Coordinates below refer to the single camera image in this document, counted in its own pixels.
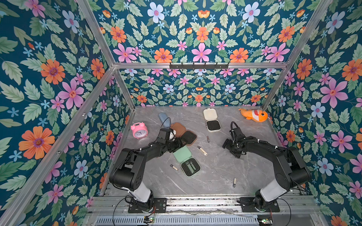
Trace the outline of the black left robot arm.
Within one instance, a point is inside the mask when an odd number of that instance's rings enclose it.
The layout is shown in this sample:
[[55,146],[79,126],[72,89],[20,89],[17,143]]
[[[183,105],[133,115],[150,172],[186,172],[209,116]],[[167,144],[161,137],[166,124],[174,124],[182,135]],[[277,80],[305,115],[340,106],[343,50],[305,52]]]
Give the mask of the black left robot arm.
[[109,181],[115,188],[128,192],[136,201],[147,203],[151,198],[152,191],[143,183],[146,163],[164,153],[174,153],[186,144],[187,141],[176,137],[172,129],[162,128],[156,140],[146,147],[124,148]]

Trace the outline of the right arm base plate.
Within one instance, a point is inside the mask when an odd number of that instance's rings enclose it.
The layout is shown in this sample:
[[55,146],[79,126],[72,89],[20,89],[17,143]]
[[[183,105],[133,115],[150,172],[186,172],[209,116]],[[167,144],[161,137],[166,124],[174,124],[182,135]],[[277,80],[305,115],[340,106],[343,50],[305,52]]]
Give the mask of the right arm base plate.
[[280,212],[279,205],[276,200],[265,202],[260,197],[241,197],[237,200],[241,205],[243,212]]

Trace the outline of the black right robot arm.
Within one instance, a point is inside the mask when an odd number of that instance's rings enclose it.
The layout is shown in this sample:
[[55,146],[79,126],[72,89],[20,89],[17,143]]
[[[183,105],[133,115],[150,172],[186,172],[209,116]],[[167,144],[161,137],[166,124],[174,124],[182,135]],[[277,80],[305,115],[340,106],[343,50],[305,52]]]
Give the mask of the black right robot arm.
[[231,139],[222,145],[234,157],[241,158],[247,153],[257,154],[273,164],[274,179],[255,193],[253,205],[265,209],[291,189],[311,179],[311,172],[299,151],[294,147],[274,146],[253,136],[245,136],[236,122],[231,122]]

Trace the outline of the green large nail clipper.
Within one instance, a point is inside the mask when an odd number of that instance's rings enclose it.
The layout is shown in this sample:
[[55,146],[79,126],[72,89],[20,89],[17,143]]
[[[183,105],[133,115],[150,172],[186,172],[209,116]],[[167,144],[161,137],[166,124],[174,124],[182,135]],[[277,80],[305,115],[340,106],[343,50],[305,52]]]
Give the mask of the green large nail clipper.
[[194,173],[194,170],[193,168],[191,167],[190,163],[189,162],[186,162],[185,163],[187,169],[189,170],[190,174],[192,175]]

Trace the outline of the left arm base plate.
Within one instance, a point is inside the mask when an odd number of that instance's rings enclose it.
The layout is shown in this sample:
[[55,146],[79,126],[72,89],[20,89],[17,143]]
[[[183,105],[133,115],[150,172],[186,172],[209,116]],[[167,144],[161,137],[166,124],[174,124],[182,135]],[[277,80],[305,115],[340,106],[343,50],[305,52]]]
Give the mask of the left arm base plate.
[[165,213],[167,207],[166,198],[150,198],[147,202],[140,202],[135,199],[129,203],[128,213]]

